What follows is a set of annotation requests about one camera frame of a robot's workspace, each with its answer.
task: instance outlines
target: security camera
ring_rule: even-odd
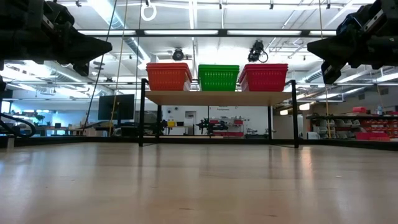
[[[181,61],[183,59],[184,59],[184,53],[182,52],[182,49],[180,49],[180,48],[175,49],[174,54],[173,54],[173,60]]]

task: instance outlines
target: green basket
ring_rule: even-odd
[[[199,65],[202,91],[235,91],[239,65]]]

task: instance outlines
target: black metal leg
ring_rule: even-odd
[[[294,148],[299,148],[299,126],[297,121],[297,96],[296,96],[296,80],[292,80],[292,106],[293,106],[293,134]]]
[[[157,122],[157,131],[156,131],[156,139],[159,142],[160,132],[162,131],[161,122],[162,122],[162,105],[157,105],[157,115],[156,115],[156,122]]]
[[[145,84],[147,80],[141,79],[141,105],[139,110],[139,142],[140,147],[144,146],[144,116],[145,116]]]
[[[272,141],[272,119],[271,119],[271,115],[272,115],[272,108],[271,108],[271,106],[268,106],[268,140],[269,140],[269,144],[271,144],[271,141]]]
[[[210,127],[210,106],[207,106],[207,121],[208,121],[208,128],[207,131],[209,130]]]

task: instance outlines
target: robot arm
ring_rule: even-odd
[[[5,60],[54,60],[88,76],[88,63],[112,50],[74,27],[65,6],[44,0],[0,0],[0,70]]]
[[[311,42],[308,51],[325,60],[323,81],[333,84],[348,63],[352,68],[398,66],[398,2],[376,0],[349,14],[336,36]]]

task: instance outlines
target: wooden floor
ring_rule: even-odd
[[[0,223],[397,223],[396,152],[86,143],[0,153]]]

